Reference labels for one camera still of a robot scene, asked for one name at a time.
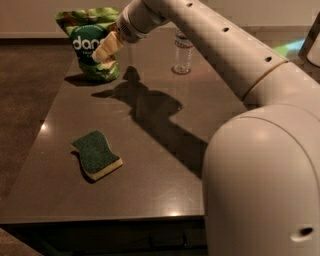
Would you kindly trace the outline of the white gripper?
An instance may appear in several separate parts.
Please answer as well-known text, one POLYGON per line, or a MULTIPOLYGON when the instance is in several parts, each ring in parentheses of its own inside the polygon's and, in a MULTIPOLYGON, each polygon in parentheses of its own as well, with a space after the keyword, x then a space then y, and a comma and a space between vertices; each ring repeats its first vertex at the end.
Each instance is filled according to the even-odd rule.
POLYGON ((137 43, 153 29, 168 22, 167 18, 148 7, 144 0, 132 0, 117 18, 116 27, 119 33, 111 31, 102 39, 92 58, 97 63, 112 63, 115 61, 115 54, 123 48, 123 40, 137 43))

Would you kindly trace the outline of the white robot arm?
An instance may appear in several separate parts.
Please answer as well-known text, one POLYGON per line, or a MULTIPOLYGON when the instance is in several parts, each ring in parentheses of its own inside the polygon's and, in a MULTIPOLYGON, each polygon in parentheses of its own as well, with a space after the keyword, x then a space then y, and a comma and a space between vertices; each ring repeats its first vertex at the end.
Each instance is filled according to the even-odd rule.
POLYGON ((131 0, 117 29, 135 43, 167 22, 249 108, 205 153, 209 256, 320 256, 318 83, 199 0, 131 0))

